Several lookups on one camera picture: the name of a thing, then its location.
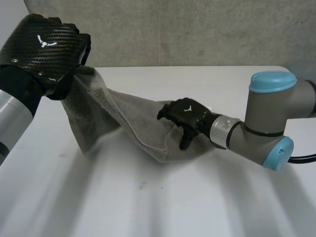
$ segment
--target white table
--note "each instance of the white table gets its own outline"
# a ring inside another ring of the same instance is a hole
[[[99,68],[108,88],[191,97],[244,119],[252,74],[280,67]],[[316,120],[291,120],[294,155],[316,152]],[[316,164],[275,173],[230,151],[161,165],[123,130],[81,154],[60,102],[43,98],[0,167],[0,237],[314,237]]]

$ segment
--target robotic hand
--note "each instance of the robotic hand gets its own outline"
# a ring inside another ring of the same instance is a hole
[[[316,154],[291,157],[294,143],[283,135],[288,119],[316,117],[316,83],[297,81],[290,72],[260,72],[252,76],[245,122],[214,114],[189,98],[165,105],[157,119],[163,117],[183,127],[181,150],[203,133],[217,148],[229,149],[276,171],[287,162],[316,161]]]
[[[90,35],[59,18],[26,16],[0,51],[0,165],[30,125],[42,96],[68,95]]]

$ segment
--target concrete wall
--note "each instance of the concrete wall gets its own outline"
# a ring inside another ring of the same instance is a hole
[[[0,1],[0,48],[20,20],[28,14],[23,0]]]
[[[92,35],[94,67],[278,65],[316,73],[314,0],[25,0]]]

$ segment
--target blue joint cover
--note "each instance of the blue joint cover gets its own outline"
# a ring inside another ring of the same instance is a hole
[[[270,151],[262,166],[274,171],[282,169],[290,159],[293,149],[294,143],[292,139],[284,137]]]
[[[259,72],[251,77],[249,90],[254,93],[275,93],[292,88],[296,81],[296,77],[290,72]]]

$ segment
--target carbon fiber robotic hand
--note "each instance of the carbon fiber robotic hand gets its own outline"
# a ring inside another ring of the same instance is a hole
[[[30,125],[42,96],[62,100],[84,65],[90,35],[59,18],[26,16],[0,51],[0,164]]]
[[[183,127],[183,136],[179,147],[181,150],[185,150],[200,132],[209,138],[210,126],[218,116],[199,102],[184,98],[164,105],[159,111],[157,119],[166,118],[177,126]]]
[[[73,69],[84,65],[90,35],[59,18],[26,16],[0,51],[1,67],[11,65],[31,74],[50,99],[62,100],[70,91]]]

